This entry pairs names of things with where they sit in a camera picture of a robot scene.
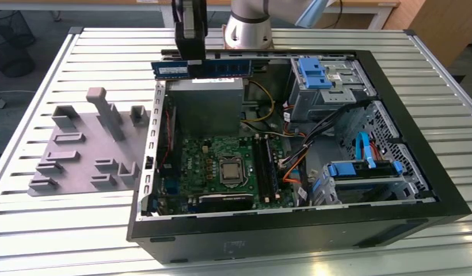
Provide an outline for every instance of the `mesh trash can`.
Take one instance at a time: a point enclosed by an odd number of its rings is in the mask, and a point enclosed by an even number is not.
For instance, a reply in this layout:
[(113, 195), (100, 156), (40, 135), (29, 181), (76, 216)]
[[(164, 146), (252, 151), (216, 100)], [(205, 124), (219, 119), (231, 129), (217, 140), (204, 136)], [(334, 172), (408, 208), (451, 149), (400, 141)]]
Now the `mesh trash can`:
[(0, 35), (16, 47), (26, 47), (34, 36), (18, 10), (0, 10)]
[(14, 78), (29, 74), (34, 63), (22, 47), (12, 45), (0, 35), (0, 72), (4, 76)]

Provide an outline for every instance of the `circuit board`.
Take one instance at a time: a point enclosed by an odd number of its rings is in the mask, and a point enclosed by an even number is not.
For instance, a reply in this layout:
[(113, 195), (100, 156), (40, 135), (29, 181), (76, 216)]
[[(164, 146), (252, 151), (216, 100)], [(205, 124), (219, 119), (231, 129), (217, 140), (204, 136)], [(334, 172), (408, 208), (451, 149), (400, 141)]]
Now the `circuit board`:
[[(253, 169), (252, 137), (208, 137), (184, 139), (181, 148), (181, 177), (179, 195), (184, 197), (199, 194), (241, 193), (253, 197), (252, 209), (292, 207), (292, 192), (289, 185), (279, 185), (279, 199), (260, 202), (257, 197), (257, 181)], [(273, 164), (283, 156), (281, 141), (269, 141)], [(224, 164), (240, 164), (241, 181), (231, 184), (224, 182), (220, 172)], [(189, 213), (189, 209), (179, 206), (183, 202), (171, 204), (173, 214)]]

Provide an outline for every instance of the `gray floor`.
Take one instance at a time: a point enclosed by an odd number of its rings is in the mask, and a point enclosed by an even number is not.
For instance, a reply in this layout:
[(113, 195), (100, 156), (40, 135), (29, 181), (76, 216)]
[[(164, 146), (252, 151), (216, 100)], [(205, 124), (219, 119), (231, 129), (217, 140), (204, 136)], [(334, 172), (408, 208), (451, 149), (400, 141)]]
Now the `gray floor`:
[[(60, 22), (52, 21), (46, 11), (24, 11), (22, 14), (36, 37), (34, 44), (28, 48), (29, 55), (36, 63), (36, 68), (30, 74), (20, 78), (5, 78), (0, 73), (0, 91), (36, 91), (70, 26), (117, 28), (163, 27), (160, 13), (151, 11), (65, 11), (61, 13)], [(227, 22), (227, 18), (228, 13), (209, 13), (208, 27), (220, 27), (220, 24)], [(275, 28), (292, 28), (291, 24), (279, 20), (272, 21), (272, 26)], [(472, 50), (469, 48), (460, 54), (451, 68), (448, 68), (448, 71), (451, 74), (466, 75), (460, 85), (472, 96)], [(6, 107), (0, 110), (0, 153), (5, 148), (13, 130), (18, 124), (32, 95), (32, 93), (0, 94), (6, 102)]]

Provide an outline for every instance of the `label sticker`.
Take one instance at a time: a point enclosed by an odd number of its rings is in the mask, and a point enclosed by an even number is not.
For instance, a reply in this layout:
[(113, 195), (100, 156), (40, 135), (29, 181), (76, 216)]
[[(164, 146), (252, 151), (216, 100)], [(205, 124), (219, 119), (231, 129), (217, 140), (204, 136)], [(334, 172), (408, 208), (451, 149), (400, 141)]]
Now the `label sticker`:
[(331, 81), (339, 81), (340, 80), (340, 75), (339, 74), (330, 74), (330, 75), (326, 75), (327, 76), (327, 79), (331, 80)]
[(191, 82), (192, 82), (192, 83), (233, 82), (233, 78), (193, 79)]
[(299, 196), (303, 198), (303, 200), (306, 200), (307, 198), (307, 192), (304, 191), (304, 189), (302, 187), (299, 187), (299, 189), (296, 190), (296, 193), (299, 194)]
[(185, 74), (188, 73), (187, 67), (161, 67), (159, 74)]
[(287, 113), (287, 112), (283, 113), (283, 120), (285, 122), (289, 122), (289, 113)]

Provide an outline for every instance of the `aluminum table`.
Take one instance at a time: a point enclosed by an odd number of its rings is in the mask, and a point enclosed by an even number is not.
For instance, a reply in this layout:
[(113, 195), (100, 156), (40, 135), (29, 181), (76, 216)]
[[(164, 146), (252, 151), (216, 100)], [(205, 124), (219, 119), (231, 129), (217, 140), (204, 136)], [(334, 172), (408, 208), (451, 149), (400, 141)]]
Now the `aluminum table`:
[[(171, 29), (68, 34), (0, 159), (0, 275), (472, 275), (472, 215), (387, 247), (163, 266), (125, 241), (132, 191), (29, 197), (56, 105), (92, 112), (88, 87), (118, 111), (152, 106), (149, 62)], [(273, 29), (276, 48), (370, 50), (472, 208), (472, 100), (415, 36), (402, 31)], [(221, 47), (211, 30), (207, 48)]]

